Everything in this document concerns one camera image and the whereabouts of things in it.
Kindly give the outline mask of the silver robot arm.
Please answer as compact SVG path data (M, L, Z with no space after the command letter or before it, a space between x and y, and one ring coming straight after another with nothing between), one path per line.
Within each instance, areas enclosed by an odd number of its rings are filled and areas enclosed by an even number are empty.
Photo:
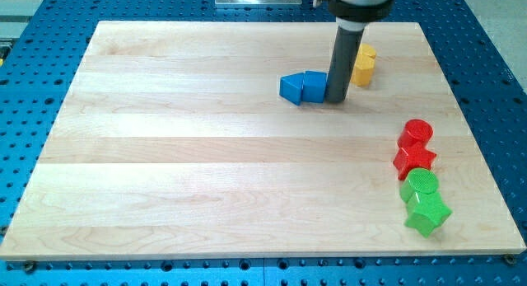
M369 23L387 17L394 0L313 0L312 5L320 7L324 3L340 28L358 32Z

